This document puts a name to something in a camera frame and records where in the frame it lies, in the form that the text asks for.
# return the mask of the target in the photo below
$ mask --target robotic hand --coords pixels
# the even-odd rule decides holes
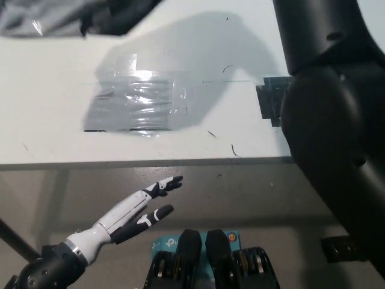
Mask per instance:
[[[109,210],[92,228],[69,236],[65,244],[73,252],[76,252],[85,266],[91,265],[96,260],[103,245],[120,244],[140,234],[170,214],[174,208],[171,205],[166,205],[150,214],[141,216],[135,222],[131,222],[147,207],[152,199],[158,196],[164,197],[168,191],[179,188],[182,185],[180,183],[182,178],[182,176],[177,176],[163,179],[135,192]]]
[[[102,246],[120,244],[169,215],[174,208],[166,205],[135,219],[152,199],[164,197],[168,191],[182,186],[182,179],[182,176],[163,179],[128,196],[90,229],[68,236],[42,258],[29,263],[6,288],[67,288],[95,262]]]

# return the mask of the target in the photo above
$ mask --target white table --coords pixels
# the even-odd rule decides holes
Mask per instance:
[[[361,2],[371,33],[385,48],[385,3]],[[255,90],[264,76],[288,75],[271,0],[166,0],[120,39],[1,39],[0,52],[1,169],[290,157],[282,130],[262,120]],[[197,89],[202,110],[194,125],[156,137],[84,132],[96,72],[116,64],[116,55],[135,53],[137,69],[187,71],[209,81]]]

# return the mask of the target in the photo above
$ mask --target black fingertip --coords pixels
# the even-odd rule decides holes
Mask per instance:
[[[173,211],[174,211],[174,207],[172,205],[166,205],[160,208],[156,213],[156,215],[159,218],[159,220],[162,220],[164,217],[171,214]]]
[[[173,188],[180,188],[182,186],[181,182],[177,182],[175,185],[173,185]]]
[[[175,176],[173,181],[180,182],[183,180],[183,176]]]

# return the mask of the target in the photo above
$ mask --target black object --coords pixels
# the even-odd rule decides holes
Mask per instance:
[[[241,288],[241,274],[232,257],[229,240],[222,230],[207,233],[206,251],[214,273],[215,288]]]
[[[206,250],[216,289],[279,289],[266,252],[259,247],[232,252],[222,230],[209,231]]]
[[[37,258],[41,258],[40,254],[17,235],[2,219],[0,219],[0,239],[3,239],[28,262],[33,262]]]
[[[6,288],[62,289],[74,283],[84,273],[85,267],[67,245],[60,243],[44,258],[39,258],[12,278]]]
[[[179,237],[176,252],[159,251],[152,260],[144,289],[190,289],[202,251],[198,231],[186,229]]]
[[[385,61],[356,0],[274,0],[294,161],[385,278]]]
[[[350,236],[322,239],[321,246],[328,263],[368,261],[368,257],[365,256]]]
[[[232,256],[242,276],[242,288],[280,289],[273,266],[262,248],[237,250]]]
[[[80,30],[122,36],[145,18],[162,0],[109,0],[108,8],[82,18]]]
[[[270,119],[272,127],[281,126],[281,106],[283,97],[292,77],[265,77],[264,85],[257,85],[257,96],[263,119]]]
[[[145,214],[139,219],[125,224],[111,234],[112,242],[118,245],[124,241],[127,241],[128,239],[147,230],[152,225],[155,225],[164,217],[169,215],[172,211],[174,211],[174,207],[171,205],[166,205],[150,214]]]

